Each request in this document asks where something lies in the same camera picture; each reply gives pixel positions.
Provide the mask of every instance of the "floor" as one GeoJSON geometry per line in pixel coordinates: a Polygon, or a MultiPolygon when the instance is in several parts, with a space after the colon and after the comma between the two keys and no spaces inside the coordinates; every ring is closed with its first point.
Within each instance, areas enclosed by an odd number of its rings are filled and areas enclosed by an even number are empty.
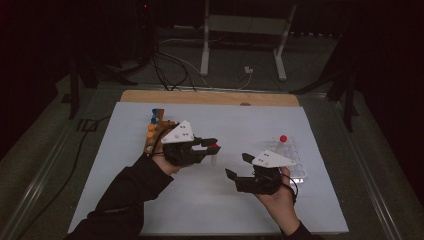
{"type": "MultiPolygon", "coordinates": [[[[69,93],[69,77],[58,82],[58,97],[0,162],[0,230],[1,234],[8,230],[13,233],[7,233],[14,236],[5,239],[17,239],[17,236],[19,239],[61,239],[66,235],[108,121],[105,119],[97,131],[85,136],[84,132],[76,131],[80,119],[109,116],[126,89],[163,89],[156,70],[162,79],[166,77],[171,88],[184,80],[175,87],[176,91],[287,93],[317,80],[337,44],[337,40],[331,38],[289,36],[283,52],[288,79],[280,81],[272,57],[275,39],[258,42],[245,36],[217,34],[214,36],[217,41],[211,44],[209,74],[202,78],[198,74],[202,41],[196,39],[201,33],[190,29],[178,33],[166,30],[162,36],[167,37],[161,39],[161,53],[155,58],[157,65],[150,64],[128,77],[138,83],[137,86],[123,86],[102,76],[97,89],[81,87],[81,107],[74,120],[68,119],[69,104],[61,102],[69,93]],[[173,56],[174,62],[167,55],[173,56]],[[175,63],[175,59],[182,62],[184,68],[178,61],[175,63]],[[245,66],[251,67],[253,73],[246,74],[245,66]],[[185,78],[186,71],[191,83],[185,78]],[[49,174],[40,176],[40,169],[49,174]],[[62,186],[65,186],[63,191],[50,204],[62,186]],[[24,193],[28,193],[29,200],[23,198],[24,193]]],[[[323,85],[298,96],[350,229],[346,234],[323,236],[325,239],[423,239],[423,208],[361,93],[355,93],[357,114],[352,118],[354,131],[350,133],[340,117],[343,99],[329,102],[325,98],[329,87],[323,85]]],[[[254,238],[262,237],[164,239],[254,238]]]]}

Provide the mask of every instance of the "hand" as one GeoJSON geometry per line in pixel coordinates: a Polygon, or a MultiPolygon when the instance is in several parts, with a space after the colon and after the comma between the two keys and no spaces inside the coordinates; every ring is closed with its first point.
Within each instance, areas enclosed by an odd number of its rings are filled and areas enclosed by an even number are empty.
{"type": "MultiPolygon", "coordinates": [[[[280,168],[283,175],[290,176],[290,171],[286,167],[280,168]]],[[[282,176],[281,181],[290,186],[290,179],[282,176]]],[[[289,236],[294,233],[300,225],[294,210],[293,196],[289,189],[281,186],[272,195],[255,194],[259,201],[265,206],[272,219],[278,224],[283,232],[289,236]]]]}
{"type": "MultiPolygon", "coordinates": [[[[162,148],[160,148],[156,151],[156,153],[162,153],[162,152],[163,152],[162,148]]],[[[181,167],[174,166],[171,163],[169,163],[168,161],[166,161],[165,156],[163,154],[153,155],[152,160],[168,176],[171,176],[173,173],[177,173],[181,169],[181,167]]]]}

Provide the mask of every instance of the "white stand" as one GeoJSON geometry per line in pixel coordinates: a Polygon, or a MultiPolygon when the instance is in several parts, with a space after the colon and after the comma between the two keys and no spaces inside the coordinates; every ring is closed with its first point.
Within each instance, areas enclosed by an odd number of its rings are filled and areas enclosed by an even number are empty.
{"type": "Polygon", "coordinates": [[[281,54],[290,32],[291,23],[296,5],[291,6],[291,10],[287,19],[271,19],[271,18],[252,18],[240,16],[224,16],[209,14],[209,0],[205,0],[205,32],[203,40],[202,63],[200,66],[200,75],[206,77],[209,68],[209,31],[225,31],[225,32],[249,32],[260,34],[281,35],[280,45],[274,49],[275,65],[277,68],[278,79],[280,81],[287,80],[284,70],[281,54]]]}

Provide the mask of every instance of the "wooden edge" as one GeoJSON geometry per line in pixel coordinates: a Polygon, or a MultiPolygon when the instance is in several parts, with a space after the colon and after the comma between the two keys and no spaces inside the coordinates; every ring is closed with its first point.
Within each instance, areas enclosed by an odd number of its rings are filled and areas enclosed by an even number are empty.
{"type": "Polygon", "coordinates": [[[275,93],[126,90],[122,93],[120,101],[177,104],[299,106],[299,101],[295,95],[275,93]]]}

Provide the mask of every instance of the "white table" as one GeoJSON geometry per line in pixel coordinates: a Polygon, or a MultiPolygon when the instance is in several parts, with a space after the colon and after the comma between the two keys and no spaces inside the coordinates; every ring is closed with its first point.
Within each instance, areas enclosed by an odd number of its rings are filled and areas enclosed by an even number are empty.
{"type": "MultiPolygon", "coordinates": [[[[162,100],[175,99],[177,102],[187,95],[199,96],[197,101],[216,96],[216,93],[144,93],[144,98],[153,102],[154,96],[162,96],[162,100]]],[[[217,101],[222,101],[226,95],[230,98],[235,96],[223,94],[217,101]]],[[[257,96],[262,96],[263,100],[272,99],[274,95],[236,96],[253,96],[249,102],[254,103],[258,99],[255,98],[257,96]]],[[[293,100],[292,96],[282,97],[289,102],[293,100]]],[[[69,232],[95,208],[106,188],[122,168],[132,165],[141,155],[146,127],[153,108],[164,108],[165,120],[188,120],[196,136],[215,137],[222,148],[217,155],[216,164],[212,164],[208,156],[201,164],[182,169],[158,199],[145,204],[142,234],[278,234],[278,226],[262,204],[252,194],[237,192],[234,182],[226,177],[224,169],[231,169],[239,175],[252,176],[253,168],[242,160],[241,153],[257,154],[266,147],[272,137],[282,133],[296,136],[299,152],[309,174],[309,179],[299,188],[296,203],[299,218],[315,233],[348,231],[302,107],[119,102],[109,122],[69,232]]]]}

